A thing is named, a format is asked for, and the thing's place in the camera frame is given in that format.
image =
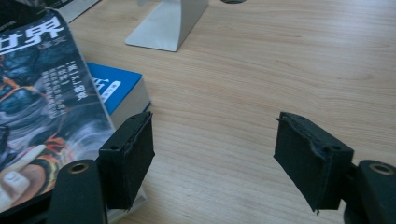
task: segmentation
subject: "stack of books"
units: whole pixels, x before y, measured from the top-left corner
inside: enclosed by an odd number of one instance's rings
[[[140,74],[85,63],[58,11],[20,21],[0,24],[0,223],[21,222],[7,218],[43,202],[64,165],[96,159],[115,128],[150,104]],[[146,199],[141,189],[131,211]],[[108,220],[126,214],[110,210]]]

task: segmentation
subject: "magazine cover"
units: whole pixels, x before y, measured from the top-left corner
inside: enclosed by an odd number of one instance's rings
[[[67,23],[48,10],[0,33],[0,213],[96,159],[114,129]]]

